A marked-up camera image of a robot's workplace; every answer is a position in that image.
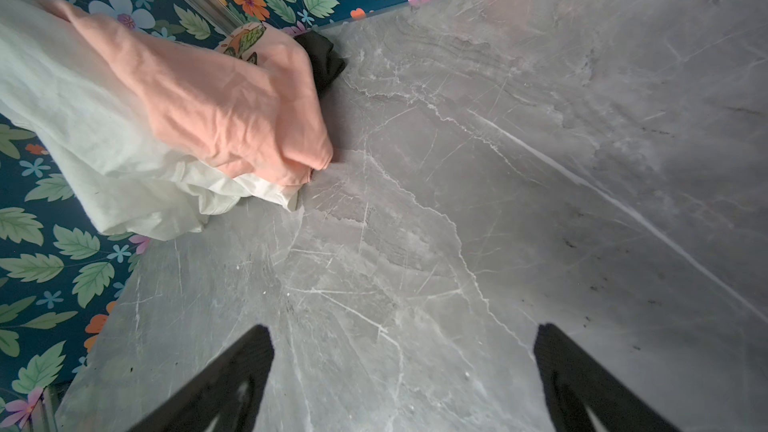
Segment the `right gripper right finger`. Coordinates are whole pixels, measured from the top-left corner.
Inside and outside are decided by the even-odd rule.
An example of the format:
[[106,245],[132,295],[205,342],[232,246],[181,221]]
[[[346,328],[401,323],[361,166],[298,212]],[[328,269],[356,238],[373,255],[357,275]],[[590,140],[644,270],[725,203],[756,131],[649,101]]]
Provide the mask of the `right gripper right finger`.
[[557,431],[676,431],[556,325],[538,327],[534,357]]

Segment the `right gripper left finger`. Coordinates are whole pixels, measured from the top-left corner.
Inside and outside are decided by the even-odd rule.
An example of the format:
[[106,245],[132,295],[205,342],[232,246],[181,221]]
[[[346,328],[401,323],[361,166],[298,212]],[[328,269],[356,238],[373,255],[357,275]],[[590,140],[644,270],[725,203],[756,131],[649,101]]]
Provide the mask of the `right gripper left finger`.
[[252,431],[275,357],[257,324],[211,361],[133,431]]

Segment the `white cloth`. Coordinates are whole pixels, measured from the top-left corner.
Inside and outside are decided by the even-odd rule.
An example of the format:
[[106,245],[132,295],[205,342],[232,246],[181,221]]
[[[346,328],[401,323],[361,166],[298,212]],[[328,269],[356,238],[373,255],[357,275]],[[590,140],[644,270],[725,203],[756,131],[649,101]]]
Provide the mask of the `white cloth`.
[[1,114],[43,142],[103,234],[171,240],[255,197],[289,211],[294,186],[231,179],[172,149],[146,107],[67,20],[59,0],[1,0]]

